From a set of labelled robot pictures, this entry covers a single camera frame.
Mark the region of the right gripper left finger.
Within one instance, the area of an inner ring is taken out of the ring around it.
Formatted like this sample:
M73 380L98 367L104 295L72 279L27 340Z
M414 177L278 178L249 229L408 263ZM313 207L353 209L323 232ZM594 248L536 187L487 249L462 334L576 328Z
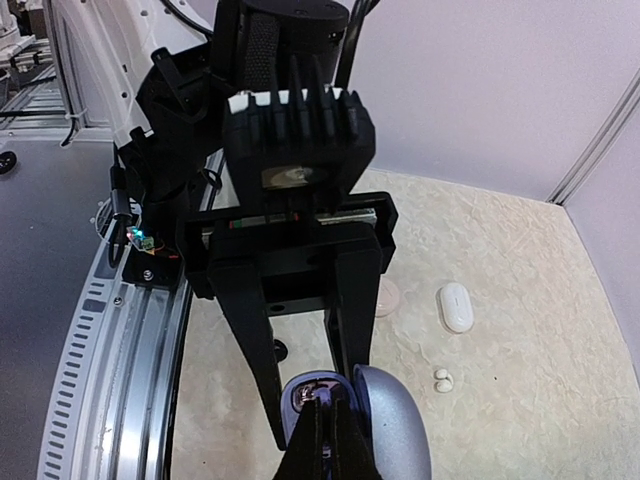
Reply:
M274 480L322 480L325 478L325 415L319 400L306 402L302 408L289 445Z

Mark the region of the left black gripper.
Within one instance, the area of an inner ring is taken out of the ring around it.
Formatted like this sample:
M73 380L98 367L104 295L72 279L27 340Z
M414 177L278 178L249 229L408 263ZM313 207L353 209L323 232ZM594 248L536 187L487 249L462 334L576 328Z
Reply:
M395 253L398 212L387 192L353 194L335 213L247 217L201 212L177 229L186 277L215 299L255 380L280 450L281 377L270 318L325 311L334 366L352 375L370 360L379 280Z

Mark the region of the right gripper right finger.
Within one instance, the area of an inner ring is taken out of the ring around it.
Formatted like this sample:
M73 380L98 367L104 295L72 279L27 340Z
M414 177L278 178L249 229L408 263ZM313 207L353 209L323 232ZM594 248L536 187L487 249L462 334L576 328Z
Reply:
M332 406L329 432L332 479L382 478L346 400L337 400Z

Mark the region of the blue earbud charging case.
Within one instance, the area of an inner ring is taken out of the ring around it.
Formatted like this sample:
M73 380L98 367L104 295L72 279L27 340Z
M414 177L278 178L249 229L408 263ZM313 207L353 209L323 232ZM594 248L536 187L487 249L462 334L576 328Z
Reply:
M315 399L322 404L328 430L324 479L332 479L329 427L331 409L337 400L346 400L356 416L381 479L432 477L428 437L416 402L396 377L372 366L356 366L351 381L330 371L308 372L290 380L281 399L286 449L302 411L293 408L292 391L299 384L311 381L326 385Z

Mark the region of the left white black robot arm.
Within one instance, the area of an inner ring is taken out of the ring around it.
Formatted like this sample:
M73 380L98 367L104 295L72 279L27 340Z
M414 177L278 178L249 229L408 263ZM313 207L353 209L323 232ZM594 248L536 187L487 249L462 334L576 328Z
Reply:
M365 18L335 1L221 1L206 27L186 2L63 1L108 108L126 281L219 302L279 448L270 320L323 311L333 363L367 364L398 218L354 186L376 133L349 87Z

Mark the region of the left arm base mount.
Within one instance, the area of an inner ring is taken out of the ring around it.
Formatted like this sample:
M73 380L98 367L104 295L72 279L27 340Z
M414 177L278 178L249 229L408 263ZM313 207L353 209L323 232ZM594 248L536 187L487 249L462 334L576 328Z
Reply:
M109 169L106 264L122 269L133 284L172 288L183 255L178 221L194 211L204 156L154 131L134 128L123 144L113 144Z

